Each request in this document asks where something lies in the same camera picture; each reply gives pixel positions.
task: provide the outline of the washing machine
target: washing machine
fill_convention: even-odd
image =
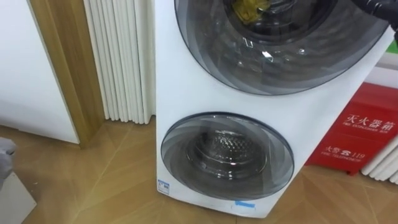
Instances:
[[[157,190],[264,218],[392,42],[348,0],[155,0]]]

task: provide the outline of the tinted glass door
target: tinted glass door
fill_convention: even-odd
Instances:
[[[182,184],[210,197],[253,200],[286,186],[292,151],[272,128],[226,113],[185,118],[168,131],[162,158]]]
[[[197,62],[224,84],[258,95],[330,81],[388,26],[350,0],[175,0],[175,10]]]

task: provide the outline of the yellow object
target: yellow object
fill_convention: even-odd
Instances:
[[[236,0],[232,5],[239,19],[248,24],[260,18],[258,9],[265,11],[271,6],[271,0]]]

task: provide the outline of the wooden trim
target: wooden trim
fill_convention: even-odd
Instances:
[[[86,147],[104,122],[83,0],[30,0],[73,124]]]

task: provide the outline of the red fire extinguisher box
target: red fire extinguisher box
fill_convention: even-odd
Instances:
[[[355,175],[396,135],[398,90],[363,83],[306,165]]]

